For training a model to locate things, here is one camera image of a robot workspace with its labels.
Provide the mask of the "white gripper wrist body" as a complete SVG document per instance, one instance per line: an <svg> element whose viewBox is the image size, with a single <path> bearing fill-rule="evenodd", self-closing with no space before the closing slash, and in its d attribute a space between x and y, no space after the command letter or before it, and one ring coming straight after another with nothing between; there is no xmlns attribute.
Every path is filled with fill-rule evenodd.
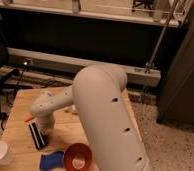
<svg viewBox="0 0 194 171"><path fill-rule="evenodd" d="M48 134L51 130L54 129L54 116L53 115L46 115L43 117L38 117L37 118L37 126L38 126L39 131L43 135Z"/></svg>

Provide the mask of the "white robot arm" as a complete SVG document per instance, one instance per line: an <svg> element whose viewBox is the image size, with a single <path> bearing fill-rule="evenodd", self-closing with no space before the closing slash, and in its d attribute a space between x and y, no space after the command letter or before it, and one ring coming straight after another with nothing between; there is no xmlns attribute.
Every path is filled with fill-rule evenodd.
<svg viewBox="0 0 194 171"><path fill-rule="evenodd" d="M54 125L54 111L74 105L100 171L152 171L122 96L126 85L127 74L116 64L87 66L65 90L41 93L30 113L45 131Z"/></svg>

